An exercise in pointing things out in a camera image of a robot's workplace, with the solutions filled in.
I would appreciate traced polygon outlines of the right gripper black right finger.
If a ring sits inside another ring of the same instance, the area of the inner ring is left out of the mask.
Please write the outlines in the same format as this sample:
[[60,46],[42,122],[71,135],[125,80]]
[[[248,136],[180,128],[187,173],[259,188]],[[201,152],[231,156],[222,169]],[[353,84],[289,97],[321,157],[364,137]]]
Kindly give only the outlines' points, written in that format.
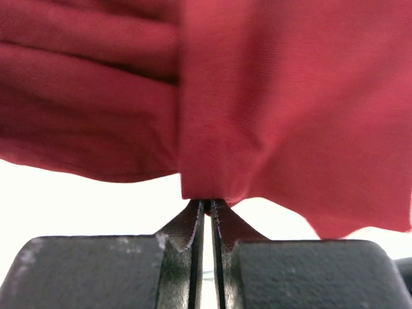
[[211,201],[220,308],[411,307],[411,262],[364,240],[271,241]]

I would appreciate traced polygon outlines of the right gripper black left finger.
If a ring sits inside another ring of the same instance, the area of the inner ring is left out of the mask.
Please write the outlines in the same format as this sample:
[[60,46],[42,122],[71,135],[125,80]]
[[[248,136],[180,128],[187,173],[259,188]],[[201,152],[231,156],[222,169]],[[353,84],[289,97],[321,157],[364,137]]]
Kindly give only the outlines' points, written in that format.
[[31,239],[1,285],[1,307],[199,308],[203,201],[152,235]]

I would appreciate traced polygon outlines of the dark red t-shirt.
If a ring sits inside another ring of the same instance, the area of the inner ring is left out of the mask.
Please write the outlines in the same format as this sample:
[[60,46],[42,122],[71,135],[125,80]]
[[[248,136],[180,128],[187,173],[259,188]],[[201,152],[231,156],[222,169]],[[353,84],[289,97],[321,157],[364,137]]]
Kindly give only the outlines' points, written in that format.
[[411,2],[2,1],[1,158],[408,231]]

